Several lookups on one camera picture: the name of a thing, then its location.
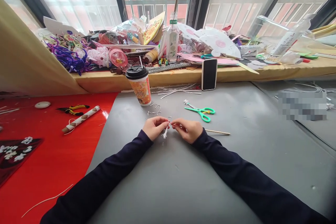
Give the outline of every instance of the green scissors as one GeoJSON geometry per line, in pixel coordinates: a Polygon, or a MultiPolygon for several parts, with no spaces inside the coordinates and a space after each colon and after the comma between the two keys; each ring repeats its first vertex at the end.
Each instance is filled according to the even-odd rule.
{"type": "Polygon", "coordinates": [[[191,105],[187,100],[184,100],[184,104],[192,107],[192,109],[184,107],[185,109],[197,112],[198,114],[200,114],[202,120],[205,121],[206,123],[209,123],[211,121],[211,119],[210,119],[210,117],[204,115],[204,113],[208,113],[208,114],[214,114],[215,113],[215,111],[212,108],[198,109],[198,108],[194,107],[193,105],[191,105]]]}

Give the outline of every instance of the black phone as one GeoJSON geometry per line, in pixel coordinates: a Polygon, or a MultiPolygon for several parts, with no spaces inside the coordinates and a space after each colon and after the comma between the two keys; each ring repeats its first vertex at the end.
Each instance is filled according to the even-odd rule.
{"type": "Polygon", "coordinates": [[[214,90],[217,80],[217,59],[206,59],[202,63],[202,90],[214,90]]]}

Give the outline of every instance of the yellow handle pliers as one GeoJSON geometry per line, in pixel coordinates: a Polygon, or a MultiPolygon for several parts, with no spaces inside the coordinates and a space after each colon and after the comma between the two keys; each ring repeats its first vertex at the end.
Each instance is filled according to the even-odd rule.
{"type": "Polygon", "coordinates": [[[70,106],[70,107],[67,107],[67,108],[57,108],[57,110],[61,110],[61,111],[64,111],[66,114],[72,114],[74,116],[82,116],[84,115],[83,112],[74,112],[74,110],[76,109],[88,109],[90,106],[88,105],[77,105],[77,106],[70,106]]]}

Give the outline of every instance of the person's left hand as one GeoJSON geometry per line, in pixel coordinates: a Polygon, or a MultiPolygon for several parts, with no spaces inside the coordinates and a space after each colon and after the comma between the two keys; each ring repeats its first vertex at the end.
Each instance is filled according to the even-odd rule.
{"type": "Polygon", "coordinates": [[[146,120],[142,130],[150,140],[154,141],[167,126],[169,128],[169,120],[167,118],[153,117],[146,120]]]}

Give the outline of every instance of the paper cup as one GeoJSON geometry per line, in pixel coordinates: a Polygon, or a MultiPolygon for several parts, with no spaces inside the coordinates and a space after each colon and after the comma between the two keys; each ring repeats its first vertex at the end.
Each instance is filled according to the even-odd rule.
{"type": "Polygon", "coordinates": [[[132,66],[127,69],[126,78],[129,80],[140,105],[150,105],[152,97],[149,89],[148,70],[144,66],[132,66]]]}

